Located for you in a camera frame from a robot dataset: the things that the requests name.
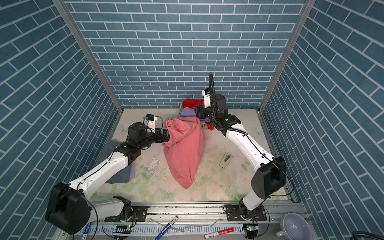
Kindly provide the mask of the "pink t shirt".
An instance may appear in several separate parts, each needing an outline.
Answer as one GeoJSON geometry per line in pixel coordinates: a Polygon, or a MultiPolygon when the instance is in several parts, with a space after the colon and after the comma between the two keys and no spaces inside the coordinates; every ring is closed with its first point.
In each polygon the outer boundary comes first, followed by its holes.
{"type": "Polygon", "coordinates": [[[170,172],[176,182],[188,189],[194,178],[204,150],[204,135],[196,117],[168,118],[165,129],[170,140],[163,144],[170,172]]]}

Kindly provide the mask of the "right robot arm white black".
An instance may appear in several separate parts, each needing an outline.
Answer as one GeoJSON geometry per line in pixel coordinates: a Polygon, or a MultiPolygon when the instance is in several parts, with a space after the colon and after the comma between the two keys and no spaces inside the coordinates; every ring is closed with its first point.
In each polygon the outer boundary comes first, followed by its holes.
{"type": "Polygon", "coordinates": [[[213,127],[243,152],[255,170],[251,179],[252,189],[239,202],[239,211],[249,219],[251,212],[286,185],[286,162],[263,149],[246,131],[241,121],[235,115],[229,114],[224,96],[209,93],[207,90],[202,95],[204,103],[194,107],[196,116],[199,119],[210,119],[213,127]]]}

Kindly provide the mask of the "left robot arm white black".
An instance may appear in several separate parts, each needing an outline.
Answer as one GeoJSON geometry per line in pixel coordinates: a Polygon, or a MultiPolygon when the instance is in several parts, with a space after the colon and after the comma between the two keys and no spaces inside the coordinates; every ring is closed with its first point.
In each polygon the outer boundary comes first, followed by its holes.
{"type": "Polygon", "coordinates": [[[49,197],[45,219],[70,235],[81,231],[88,223],[105,218],[127,222],[133,218],[131,201],[113,196],[110,200],[91,202],[90,197],[116,173],[131,165],[146,148],[170,140],[168,130],[134,123],[128,128],[127,139],[89,172],[68,184],[55,185],[49,197]]]}

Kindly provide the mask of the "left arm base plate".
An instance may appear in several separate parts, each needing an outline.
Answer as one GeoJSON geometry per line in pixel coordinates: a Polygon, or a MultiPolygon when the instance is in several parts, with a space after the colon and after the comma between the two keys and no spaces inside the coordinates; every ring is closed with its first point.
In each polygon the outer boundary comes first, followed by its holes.
{"type": "Polygon", "coordinates": [[[146,221],[148,206],[132,206],[129,210],[128,218],[122,219],[120,216],[108,217],[104,221],[106,223],[143,223],[146,221]]]}

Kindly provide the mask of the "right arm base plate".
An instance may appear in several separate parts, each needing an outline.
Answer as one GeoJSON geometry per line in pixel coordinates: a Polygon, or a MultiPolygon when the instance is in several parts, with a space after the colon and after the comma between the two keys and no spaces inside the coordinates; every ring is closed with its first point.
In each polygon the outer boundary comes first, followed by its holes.
{"type": "Polygon", "coordinates": [[[223,210],[229,222],[267,220],[266,211],[260,206],[250,211],[243,205],[224,205],[223,210]]]}

